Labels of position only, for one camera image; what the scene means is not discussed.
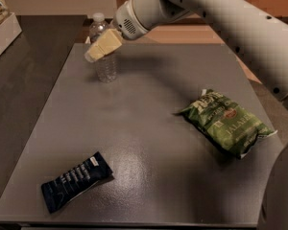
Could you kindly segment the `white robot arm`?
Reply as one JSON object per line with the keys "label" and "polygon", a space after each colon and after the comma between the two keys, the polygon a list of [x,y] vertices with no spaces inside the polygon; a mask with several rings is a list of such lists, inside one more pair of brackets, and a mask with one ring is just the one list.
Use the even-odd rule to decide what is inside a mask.
{"label": "white robot arm", "polygon": [[[97,61],[114,52],[124,39],[136,40],[156,26],[192,13],[222,38],[288,110],[288,25],[245,0],[129,0],[85,58]],[[288,230],[288,145],[271,170],[257,230]]]}

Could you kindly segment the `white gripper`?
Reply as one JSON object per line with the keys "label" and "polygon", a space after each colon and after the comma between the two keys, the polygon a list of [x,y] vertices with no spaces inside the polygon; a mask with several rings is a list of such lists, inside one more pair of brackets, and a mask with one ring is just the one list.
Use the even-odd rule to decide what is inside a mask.
{"label": "white gripper", "polygon": [[85,52],[84,57],[88,62],[95,62],[113,53],[122,46],[123,38],[137,40],[148,32],[136,17],[132,0],[118,8],[113,16],[112,24],[117,30],[105,30]]}

